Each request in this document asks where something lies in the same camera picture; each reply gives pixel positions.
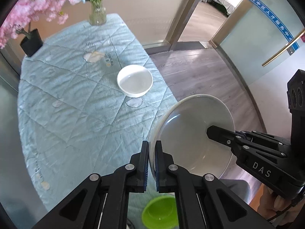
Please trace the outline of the right hand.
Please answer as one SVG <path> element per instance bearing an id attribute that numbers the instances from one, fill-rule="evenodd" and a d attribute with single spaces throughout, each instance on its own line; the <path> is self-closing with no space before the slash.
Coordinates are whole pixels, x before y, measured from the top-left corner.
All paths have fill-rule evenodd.
<path id="1" fill-rule="evenodd" d="M 259 200 L 258 213 L 265 219 L 270 219 L 275 216 L 276 212 L 284 210 L 291 203 L 290 200 L 285 200 L 281 196 L 273 197 L 272 192 L 270 188 L 263 185 L 263 194 Z M 304 199 L 295 207 L 291 207 L 279 225 L 293 222 L 300 213 L 303 205 Z"/>

